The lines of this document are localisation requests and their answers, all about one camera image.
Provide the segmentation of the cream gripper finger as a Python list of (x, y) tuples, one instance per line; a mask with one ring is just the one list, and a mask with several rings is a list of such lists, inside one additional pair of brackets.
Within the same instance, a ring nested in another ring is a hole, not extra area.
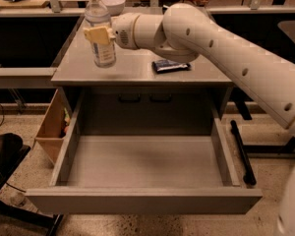
[(115, 39), (112, 28), (107, 26), (84, 28), (83, 32), (85, 38), (91, 43), (108, 45)]

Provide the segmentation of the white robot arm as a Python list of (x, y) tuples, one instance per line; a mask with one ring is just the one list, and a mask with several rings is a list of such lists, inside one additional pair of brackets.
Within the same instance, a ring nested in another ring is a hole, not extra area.
[(84, 28), (91, 43), (116, 42), (187, 63), (203, 55), (295, 138), (295, 64), (220, 27), (200, 9), (178, 3), (162, 15), (126, 13)]

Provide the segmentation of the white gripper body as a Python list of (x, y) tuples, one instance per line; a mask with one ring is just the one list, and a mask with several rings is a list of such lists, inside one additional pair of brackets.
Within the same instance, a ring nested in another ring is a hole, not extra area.
[(126, 13), (113, 19), (112, 29), (115, 34), (115, 41), (121, 48), (138, 49), (134, 33), (139, 16), (139, 13)]

